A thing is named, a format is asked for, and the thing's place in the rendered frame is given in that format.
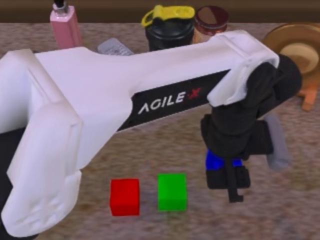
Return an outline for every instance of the black cup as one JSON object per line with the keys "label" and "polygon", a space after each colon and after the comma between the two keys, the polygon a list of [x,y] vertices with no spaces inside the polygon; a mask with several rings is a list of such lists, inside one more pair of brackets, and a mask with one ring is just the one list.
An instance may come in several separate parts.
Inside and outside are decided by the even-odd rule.
{"label": "black cup", "polygon": [[190,45],[194,36],[194,19],[173,18],[163,21],[155,18],[145,28],[145,36],[150,52]]}

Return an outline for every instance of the red cube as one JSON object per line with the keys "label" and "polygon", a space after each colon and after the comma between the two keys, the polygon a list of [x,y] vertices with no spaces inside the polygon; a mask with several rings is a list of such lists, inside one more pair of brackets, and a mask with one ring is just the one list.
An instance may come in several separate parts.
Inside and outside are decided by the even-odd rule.
{"label": "red cube", "polygon": [[112,179],[109,206],[113,216],[139,216],[139,179]]}

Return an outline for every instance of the glass jar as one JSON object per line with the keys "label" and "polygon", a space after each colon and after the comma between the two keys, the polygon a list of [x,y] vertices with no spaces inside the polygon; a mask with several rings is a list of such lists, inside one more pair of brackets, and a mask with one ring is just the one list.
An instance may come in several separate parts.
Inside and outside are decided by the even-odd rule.
{"label": "glass jar", "polygon": [[195,13],[193,44],[207,42],[216,33],[227,29],[229,14],[218,6],[203,6]]}

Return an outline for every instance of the yellow handle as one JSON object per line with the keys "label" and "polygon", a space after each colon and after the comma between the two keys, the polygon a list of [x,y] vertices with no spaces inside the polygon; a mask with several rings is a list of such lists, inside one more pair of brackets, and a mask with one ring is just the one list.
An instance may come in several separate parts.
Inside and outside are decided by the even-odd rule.
{"label": "yellow handle", "polygon": [[154,18],[163,21],[168,19],[192,19],[195,16],[195,9],[191,6],[162,6],[156,5],[141,20],[141,25],[145,28],[152,24]]}

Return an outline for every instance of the brown plate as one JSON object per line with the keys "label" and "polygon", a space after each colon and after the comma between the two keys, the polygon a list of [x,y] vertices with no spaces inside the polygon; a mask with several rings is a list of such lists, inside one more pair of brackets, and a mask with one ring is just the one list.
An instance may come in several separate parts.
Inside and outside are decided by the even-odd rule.
{"label": "brown plate", "polygon": [[269,32],[263,43],[290,57],[299,67],[303,86],[320,84],[320,24],[288,23]]}

